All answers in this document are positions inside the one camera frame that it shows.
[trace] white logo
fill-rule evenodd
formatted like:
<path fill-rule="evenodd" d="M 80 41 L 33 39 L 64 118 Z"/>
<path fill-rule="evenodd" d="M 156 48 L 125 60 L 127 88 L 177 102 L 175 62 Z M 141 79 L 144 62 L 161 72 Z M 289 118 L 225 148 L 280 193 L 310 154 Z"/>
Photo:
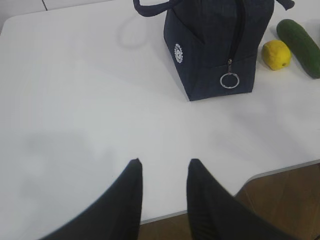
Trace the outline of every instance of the white logo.
<path fill-rule="evenodd" d="M 182 60 L 184 58 L 184 54 L 182 52 L 182 48 L 180 47 L 180 45 L 178 43 L 176 43 L 174 46 L 174 56 L 175 56 L 176 61 L 179 64 L 182 63 Z"/>

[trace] metal key ring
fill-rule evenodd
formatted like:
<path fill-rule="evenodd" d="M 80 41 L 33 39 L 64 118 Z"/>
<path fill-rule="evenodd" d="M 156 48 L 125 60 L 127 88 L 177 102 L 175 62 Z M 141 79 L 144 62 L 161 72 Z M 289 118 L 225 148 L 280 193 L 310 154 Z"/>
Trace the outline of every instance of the metal key ring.
<path fill-rule="evenodd" d="M 234 86 L 226 86 L 226 85 L 224 85 L 223 82 L 222 82 L 225 76 L 230 76 L 230 75 L 236 77 L 237 82 L 236 82 L 236 84 L 235 84 Z M 234 88 L 236 88 L 236 87 L 239 85 L 239 83 L 240 83 L 239 76 L 238 76 L 237 74 L 233 73 L 233 72 L 228 72 L 228 73 L 222 75 L 222 77 L 220 78 L 220 84 L 221 84 L 221 86 L 224 87 L 225 89 L 234 89 Z"/>

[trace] white table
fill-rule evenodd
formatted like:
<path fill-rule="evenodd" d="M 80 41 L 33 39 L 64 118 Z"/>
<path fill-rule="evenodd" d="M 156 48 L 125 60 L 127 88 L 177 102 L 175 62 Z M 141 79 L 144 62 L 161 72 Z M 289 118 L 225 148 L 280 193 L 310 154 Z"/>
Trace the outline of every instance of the white table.
<path fill-rule="evenodd" d="M 320 41 L 320 2 L 276 11 Z M 191 158 L 236 194 L 250 178 L 320 158 L 320 80 L 258 59 L 253 93 L 188 102 L 165 14 L 129 0 L 9 19 L 0 36 L 0 239 L 34 240 L 143 164 L 142 220 L 186 210 Z"/>

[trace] zipper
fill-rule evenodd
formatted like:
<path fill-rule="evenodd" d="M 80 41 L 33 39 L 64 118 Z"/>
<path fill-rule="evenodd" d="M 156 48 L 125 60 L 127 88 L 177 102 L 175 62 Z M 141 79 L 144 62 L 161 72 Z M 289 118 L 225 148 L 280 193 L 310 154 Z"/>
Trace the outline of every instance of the zipper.
<path fill-rule="evenodd" d="M 234 0 L 236 4 L 237 21 L 234 27 L 233 38 L 231 42 L 229 57 L 228 57 L 228 73 L 232 72 L 232 62 L 235 58 L 237 49 L 245 31 L 246 9 L 243 0 Z"/>

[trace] wooden floor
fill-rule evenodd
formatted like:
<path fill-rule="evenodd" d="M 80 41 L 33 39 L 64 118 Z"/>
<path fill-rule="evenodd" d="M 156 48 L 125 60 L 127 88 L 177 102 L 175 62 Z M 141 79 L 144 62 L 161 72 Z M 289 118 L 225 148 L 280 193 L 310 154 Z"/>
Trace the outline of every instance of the wooden floor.
<path fill-rule="evenodd" d="M 320 235 L 320 164 L 247 183 L 236 199 L 301 240 Z M 144 224 L 139 240 L 192 240 L 186 214 Z"/>

